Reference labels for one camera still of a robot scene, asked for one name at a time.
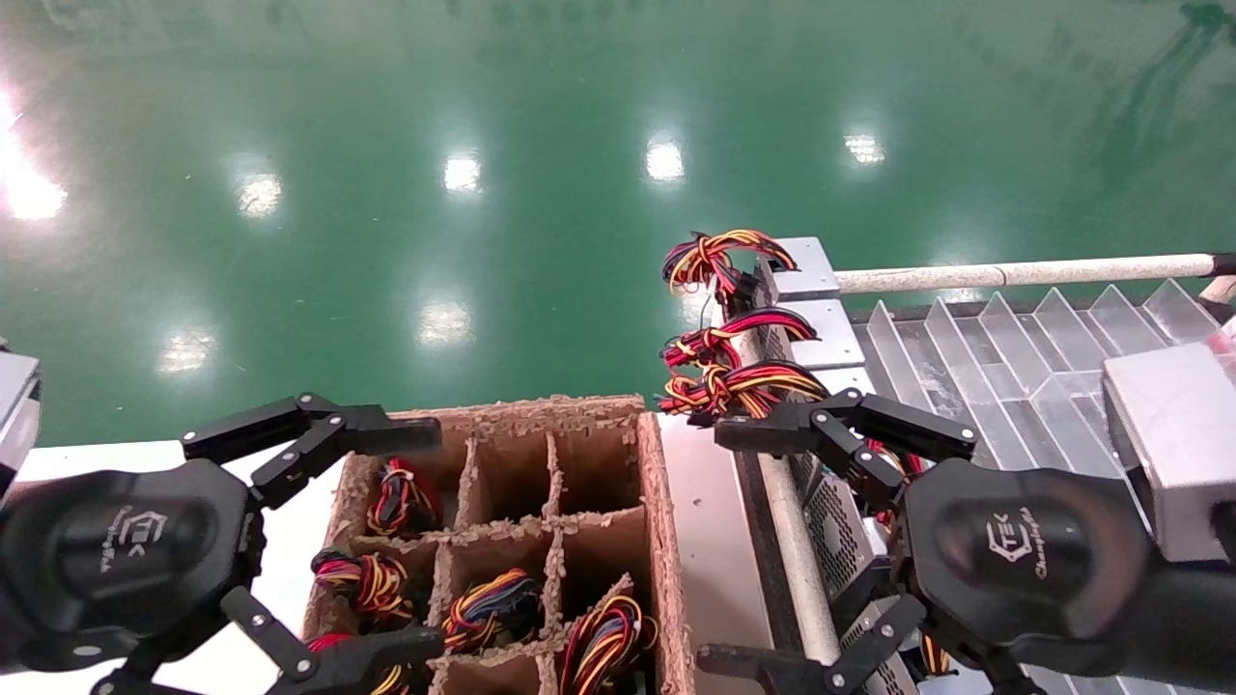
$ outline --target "white table surface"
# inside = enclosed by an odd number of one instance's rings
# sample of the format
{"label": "white table surface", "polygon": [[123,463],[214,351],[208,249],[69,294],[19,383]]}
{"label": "white table surface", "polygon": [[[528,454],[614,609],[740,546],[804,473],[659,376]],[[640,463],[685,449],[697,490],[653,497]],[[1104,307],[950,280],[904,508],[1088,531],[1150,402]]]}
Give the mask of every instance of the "white table surface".
{"label": "white table surface", "polygon": [[[705,642],[771,647],[733,458],[712,443],[711,430],[688,427],[685,418],[661,416],[660,425],[692,647]],[[227,470],[248,481],[252,471],[282,448],[241,459]],[[108,469],[156,471],[176,467],[183,460],[174,440],[36,449],[17,480],[51,480]],[[341,469],[334,466],[282,508],[266,513],[267,547],[262,575],[253,581],[253,596],[295,633],[313,586],[309,559],[321,549]],[[0,693],[85,695],[117,665],[110,662],[73,673],[0,676]],[[229,626],[188,658],[164,665],[156,681],[203,695],[258,695],[274,681],[276,670],[257,646],[237,627]],[[697,691],[708,695],[761,693],[754,681],[698,672],[696,678]]]}

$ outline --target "white pipe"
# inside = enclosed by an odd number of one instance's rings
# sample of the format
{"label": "white pipe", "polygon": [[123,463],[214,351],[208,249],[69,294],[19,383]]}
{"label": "white pipe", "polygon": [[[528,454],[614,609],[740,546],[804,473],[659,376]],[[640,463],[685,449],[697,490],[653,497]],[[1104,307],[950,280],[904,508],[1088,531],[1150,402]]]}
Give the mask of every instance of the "white pipe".
{"label": "white pipe", "polygon": [[913,292],[918,289],[1005,287],[1011,284],[1062,284],[1068,282],[1204,277],[1214,271],[1215,257],[1213,255],[1179,254],[1174,256],[1088,258],[1082,261],[838,271],[837,279],[840,283],[842,294],[863,294],[871,292]]}
{"label": "white pipe", "polygon": [[[712,320],[713,325],[724,320],[719,307]],[[755,331],[749,330],[730,341],[744,365],[760,360],[754,340]],[[760,454],[758,459],[764,490],[769,498],[769,511],[772,513],[772,528],[781,548],[785,579],[790,585],[790,600],[794,602],[794,615],[798,622],[798,636],[802,638],[802,653],[807,658],[831,665],[840,657],[840,643],[833,628],[828,595],[819,576],[819,565],[816,564],[811,534],[807,533],[807,518],[795,488],[794,476],[790,474],[790,465],[787,459],[775,459],[765,454]]]}

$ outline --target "metal casing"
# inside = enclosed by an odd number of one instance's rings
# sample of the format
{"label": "metal casing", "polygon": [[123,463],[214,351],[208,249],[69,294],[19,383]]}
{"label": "metal casing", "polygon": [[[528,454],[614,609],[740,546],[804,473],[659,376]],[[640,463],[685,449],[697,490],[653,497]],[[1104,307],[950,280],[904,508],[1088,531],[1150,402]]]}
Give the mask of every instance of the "metal casing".
{"label": "metal casing", "polygon": [[1104,364],[1107,427],[1126,469],[1145,476],[1143,506],[1173,563],[1225,560],[1210,523],[1236,501],[1236,386],[1203,344]]}
{"label": "metal casing", "polygon": [[833,265],[828,262],[818,239],[795,236],[776,241],[790,254],[798,270],[774,270],[768,260],[760,258],[755,268],[755,277],[760,281],[758,305],[840,297],[840,284]]}
{"label": "metal casing", "polygon": [[[859,613],[854,625],[842,634],[842,649],[849,648],[859,636],[870,629],[875,625],[875,621],[880,620],[880,616],[896,600],[895,596],[890,596],[871,601],[871,605]],[[896,653],[889,660],[880,664],[880,668],[871,674],[871,678],[866,679],[866,683],[863,684],[863,690],[866,691],[866,695],[915,695],[918,691],[915,688],[913,679],[910,678],[910,672],[906,669],[905,662]]]}
{"label": "metal casing", "polygon": [[0,501],[38,437],[38,360],[2,349],[0,340]]}

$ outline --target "plastic divider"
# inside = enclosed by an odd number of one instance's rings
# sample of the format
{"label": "plastic divider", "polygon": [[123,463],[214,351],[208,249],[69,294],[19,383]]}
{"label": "plastic divider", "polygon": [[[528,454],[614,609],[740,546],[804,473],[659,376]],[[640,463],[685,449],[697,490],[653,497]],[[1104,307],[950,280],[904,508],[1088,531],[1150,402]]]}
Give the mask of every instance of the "plastic divider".
{"label": "plastic divider", "polygon": [[948,313],[948,307],[941,299],[936,299],[928,310],[925,325],[941,357],[953,373],[957,387],[974,416],[974,424],[988,440],[996,465],[1002,470],[1035,467],[1021,434],[1014,428],[1007,413],[996,399],[974,354],[962,338],[952,314]]}
{"label": "plastic divider", "polygon": [[1098,477],[1121,477],[1111,450],[1095,438],[1059,378],[1049,378],[1030,402],[1064,454],[1069,470]]}
{"label": "plastic divider", "polygon": [[1142,305],[1173,345],[1198,343],[1214,335],[1219,323],[1174,279],[1168,278]]}
{"label": "plastic divider", "polygon": [[1074,370],[1099,370],[1107,354],[1095,341],[1090,330],[1060,291],[1052,288],[1035,309],[1035,320],[1064,361]]}
{"label": "plastic divider", "polygon": [[1052,373],[1047,361],[999,292],[991,296],[991,301],[979,314],[979,324],[988,331],[995,349],[1009,365],[1022,393],[1032,393],[1047,381]]}
{"label": "plastic divider", "polygon": [[1166,346],[1163,339],[1154,333],[1154,329],[1146,323],[1146,319],[1137,313],[1137,309],[1128,303],[1128,299],[1120,293],[1115,284],[1109,284],[1107,289],[1103,291],[1103,294],[1090,305],[1089,314],[1103,335],[1121,355],[1148,352]]}
{"label": "plastic divider", "polygon": [[901,341],[901,336],[897,335],[897,326],[892,324],[892,317],[889,315],[889,309],[883,301],[875,303],[866,333],[885,372],[889,375],[889,382],[892,385],[896,399],[915,408],[932,411],[927,392],[923,391],[922,383],[918,381],[906,346]]}

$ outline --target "logo on robot hand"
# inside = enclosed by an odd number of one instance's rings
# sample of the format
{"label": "logo on robot hand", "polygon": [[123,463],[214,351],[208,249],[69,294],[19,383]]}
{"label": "logo on robot hand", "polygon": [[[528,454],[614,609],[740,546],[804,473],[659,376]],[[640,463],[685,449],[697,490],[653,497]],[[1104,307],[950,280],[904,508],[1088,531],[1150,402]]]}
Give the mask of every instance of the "logo on robot hand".
{"label": "logo on robot hand", "polygon": [[988,522],[988,548],[1010,563],[1016,563],[1033,548],[1026,524],[1010,522],[1009,517],[1010,514],[991,514],[994,521]]}

